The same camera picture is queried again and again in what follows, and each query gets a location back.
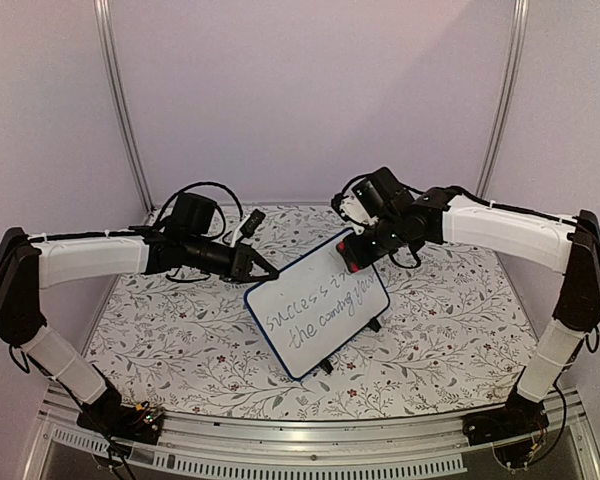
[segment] white wall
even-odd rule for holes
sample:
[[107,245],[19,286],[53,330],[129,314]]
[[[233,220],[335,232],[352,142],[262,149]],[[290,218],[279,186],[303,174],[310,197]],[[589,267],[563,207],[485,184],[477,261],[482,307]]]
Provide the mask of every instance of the white wall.
[[190,181],[325,201],[383,164],[473,187],[514,2],[112,2],[157,203]]
[[[531,2],[521,69],[489,197],[600,218],[600,1]],[[561,278],[507,259],[525,307],[543,329]],[[600,351],[573,374],[600,447]]]
[[[110,100],[93,2],[0,0],[0,238],[141,219]],[[43,296],[49,323],[84,342],[106,280]],[[46,381],[0,341],[0,480],[20,478]]]

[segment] white whiteboard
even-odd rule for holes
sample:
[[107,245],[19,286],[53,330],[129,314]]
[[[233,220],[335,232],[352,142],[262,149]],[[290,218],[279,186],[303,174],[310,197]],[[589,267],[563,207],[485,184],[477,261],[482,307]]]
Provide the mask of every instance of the white whiteboard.
[[349,273],[339,233],[289,264],[274,282],[245,293],[245,304],[288,375],[300,380],[389,307],[372,266]]

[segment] patterned table surface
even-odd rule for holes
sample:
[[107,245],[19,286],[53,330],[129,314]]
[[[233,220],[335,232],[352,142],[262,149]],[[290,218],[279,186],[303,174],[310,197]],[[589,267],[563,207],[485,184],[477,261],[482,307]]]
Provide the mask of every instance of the patterned table surface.
[[[277,267],[344,227],[326,206],[259,208],[267,217],[253,245]],[[225,210],[235,224],[235,210]],[[463,245],[427,246],[420,256],[417,270],[376,264],[391,297],[383,328],[331,357],[331,375],[290,380],[244,307],[249,285],[217,279],[121,277],[87,355],[128,401],[176,412],[334,420],[502,401],[536,341],[497,258]]]

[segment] whiteboard blue border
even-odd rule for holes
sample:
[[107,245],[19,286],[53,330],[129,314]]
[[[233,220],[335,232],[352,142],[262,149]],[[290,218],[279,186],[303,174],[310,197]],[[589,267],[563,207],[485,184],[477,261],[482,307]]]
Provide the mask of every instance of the whiteboard blue border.
[[[280,270],[280,273],[284,272],[285,270],[293,267],[296,263],[298,263],[299,261],[301,261],[303,258],[308,257],[309,255],[311,255],[312,253],[316,252],[317,250],[320,250],[322,247],[324,247],[325,245],[328,245],[329,243],[333,242],[336,238],[338,238],[339,236],[341,236],[343,233],[345,232],[353,232],[353,229],[351,228],[345,228],[344,230],[342,230],[341,232],[335,234],[333,237],[325,240],[324,242],[322,242],[320,245],[318,245],[317,247],[312,248],[311,250],[309,250],[307,253],[305,253],[304,255],[296,258],[293,262],[289,263],[287,266],[283,267]],[[378,270],[376,270],[376,266],[374,264],[371,264],[371,268],[373,268],[373,272],[376,274],[376,277],[378,277],[378,281],[380,282],[380,285],[382,285],[382,290],[384,291],[385,296],[387,297],[387,306],[384,307],[382,310],[380,310],[377,314],[376,317],[382,315],[384,312],[387,311],[387,309],[391,306],[391,298],[389,297],[389,292],[387,292],[387,288],[384,286],[384,283],[382,281],[382,278],[380,278],[380,275],[378,274]],[[287,375],[289,376],[289,378],[291,378],[292,380],[295,380],[296,382],[301,381],[303,378],[305,378],[307,375],[309,375],[311,372],[313,372],[313,370],[315,370],[315,368],[320,365],[320,363],[325,360],[328,359],[329,357],[331,357],[333,354],[337,353],[342,347],[344,347],[347,343],[349,343],[351,341],[351,339],[353,337],[355,337],[356,335],[358,335],[362,330],[364,330],[365,328],[367,328],[367,325],[364,325],[362,328],[360,328],[357,332],[355,332],[353,335],[351,335],[347,340],[345,340],[344,342],[342,342],[341,345],[339,345],[338,347],[336,347],[331,353],[329,353],[325,358],[321,358],[317,361],[317,363],[311,367],[309,370],[307,370],[307,373],[305,373],[304,375],[300,376],[300,377],[294,377],[293,375],[291,375],[291,372],[289,371],[289,369],[287,368],[287,365],[282,361],[282,358],[280,357],[280,355],[278,354],[278,351],[275,349],[275,347],[273,346],[273,343],[271,343],[271,340],[269,339],[269,336],[267,335],[267,332],[265,331],[265,329],[262,327],[262,324],[260,323],[260,320],[258,319],[258,317],[256,316],[256,314],[254,313],[253,309],[251,308],[251,305],[249,305],[249,294],[251,292],[253,292],[256,288],[261,287],[262,285],[264,285],[265,283],[269,283],[269,282],[260,282],[256,285],[254,285],[253,287],[251,287],[249,290],[247,290],[246,292],[244,292],[244,304],[247,307],[247,310],[249,310],[249,313],[251,314],[251,316],[253,317],[253,319],[256,321],[256,325],[258,325],[258,328],[260,329],[260,331],[262,332],[262,335],[264,335],[265,340],[267,341],[267,343],[269,344],[269,347],[271,347],[271,350],[273,350],[273,353],[275,354],[275,356],[277,357],[278,361],[280,362],[280,365],[282,365],[282,368],[284,368],[284,371],[287,373]]]

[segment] black cable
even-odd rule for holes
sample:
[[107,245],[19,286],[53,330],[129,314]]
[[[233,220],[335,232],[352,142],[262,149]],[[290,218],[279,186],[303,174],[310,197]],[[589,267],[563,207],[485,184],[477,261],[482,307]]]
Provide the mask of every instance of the black cable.
[[[592,346],[589,341],[589,338],[591,337],[591,333],[593,333],[593,332],[596,333],[596,343],[594,343]],[[596,353],[598,351],[598,348],[600,347],[600,328],[598,327],[598,325],[593,327],[593,331],[587,334],[586,345],[587,345],[587,350],[589,350],[590,353]]]
[[409,185],[405,185],[404,183],[400,183],[400,185],[402,185],[404,188],[406,188],[410,192],[415,193],[416,195],[422,195],[424,193],[422,190],[418,190],[417,188],[410,187]]
[[31,368],[29,367],[27,355],[23,351],[20,351],[20,355],[22,355],[22,363],[20,363],[13,354],[13,345],[9,345],[9,356],[11,357],[11,360],[13,360],[13,363],[15,363],[20,370],[29,375],[31,373]]
[[[591,333],[596,332],[596,343],[593,344],[593,346],[591,346],[591,343],[589,342],[589,338],[591,336]],[[587,350],[589,350],[589,353],[596,353],[598,351],[598,348],[600,347],[600,329],[598,328],[598,326],[596,325],[595,327],[593,327],[593,331],[591,333],[587,334],[587,337],[585,339],[585,344],[587,345]]]
[[395,259],[394,255],[395,254],[393,252],[390,253],[389,254],[389,260],[391,260],[391,263],[393,263],[396,267],[404,268],[405,270],[412,270],[412,269],[418,268],[420,265],[422,265],[422,260],[420,260],[420,257],[415,252],[411,252],[411,255],[413,256],[413,259],[416,261],[416,263],[413,264],[413,265],[402,265],[400,262],[398,262]]
[[231,231],[229,231],[229,232],[225,233],[225,234],[223,235],[223,237],[222,237],[222,240],[221,240],[221,242],[222,242],[222,243],[224,243],[225,245],[230,245],[230,244],[231,244],[231,242],[229,241],[229,239],[228,239],[227,237],[228,237],[229,235],[231,235],[231,233],[232,233]]
[[217,182],[195,182],[195,183],[191,183],[191,184],[187,185],[186,187],[182,187],[180,190],[178,190],[177,192],[175,192],[174,194],[172,194],[169,197],[169,199],[165,202],[165,204],[160,209],[160,213],[158,213],[158,216],[156,217],[155,221],[153,222],[153,226],[155,227],[158,224],[158,222],[160,222],[160,220],[162,220],[162,217],[164,216],[165,212],[167,211],[167,208],[169,208],[169,205],[171,205],[171,202],[173,202],[178,197],[178,195],[180,195],[181,193],[185,193],[188,190],[192,190],[192,189],[198,188],[198,187],[216,187],[216,188],[219,188],[219,189],[227,192],[229,194],[229,196],[233,199],[234,203],[236,204],[236,207],[238,207],[238,212],[240,214],[240,220],[242,220],[242,217],[244,217],[244,212],[242,210],[242,204],[240,203],[240,200],[238,200],[238,197],[236,196],[236,194],[233,193],[233,191],[229,187],[227,187],[226,185],[223,185],[221,183],[217,183]]
[[176,270],[176,273],[174,273],[173,275],[166,275],[167,280],[169,280],[170,282],[173,283],[197,283],[197,282],[204,282],[206,280],[209,280],[211,278],[211,275],[207,275],[206,277],[200,277],[200,278],[176,278],[176,275],[178,275],[178,273],[180,273],[182,267],[178,268],[178,270]]
[[562,425],[560,425],[560,431],[558,432],[558,436],[556,437],[555,441],[551,444],[549,449],[546,451],[546,453],[542,457],[531,460],[531,462],[528,465],[529,467],[531,465],[535,465],[538,462],[541,462],[549,456],[549,454],[558,446],[560,438],[562,437],[562,434],[564,433],[564,430],[567,426],[567,399],[565,398],[564,393],[562,393],[562,390],[558,388],[558,380],[554,382],[553,388],[556,389],[556,392],[558,392],[558,395],[560,395],[560,398],[562,399]]
[[[116,470],[117,467],[113,466],[113,454],[111,453],[111,449],[109,449],[109,452],[107,454],[109,456],[109,461],[111,462],[109,464],[109,471],[111,473],[113,473],[115,475],[115,477],[118,480],[125,480],[124,477],[122,475],[120,475],[118,473],[118,471]],[[131,480],[137,480],[135,475],[133,474],[133,472],[131,471],[131,467],[129,467],[129,464],[127,463],[127,461],[124,458],[124,455],[120,455],[118,454],[118,458],[120,459],[120,461],[122,462],[122,465],[124,465],[125,470],[127,471],[127,473],[129,474],[129,477],[131,478]]]
[[39,237],[30,237],[30,243],[55,242],[58,240],[79,240],[81,238],[106,238],[106,237],[134,237],[140,236],[135,230],[116,230],[113,232],[81,232],[81,233],[58,233]]
[[466,188],[460,187],[458,185],[452,185],[450,187],[447,187],[445,190],[451,190],[451,191],[454,191],[461,195],[464,195],[469,200],[476,202],[476,203],[482,205],[483,207],[490,207],[490,208],[494,208],[497,210],[504,210],[506,212],[511,212],[511,213],[520,213],[523,215],[532,215],[534,217],[544,218],[545,220],[550,220],[552,222],[561,222],[561,223],[564,223],[566,225],[570,225],[573,227],[575,227],[577,225],[575,222],[572,222],[570,220],[565,220],[564,218],[560,218],[555,215],[550,215],[548,213],[539,212],[537,210],[533,210],[530,208],[517,207],[515,205],[507,205],[505,203],[489,202],[487,200],[484,200],[483,198],[478,197],[477,195],[474,195],[473,193],[468,191]]

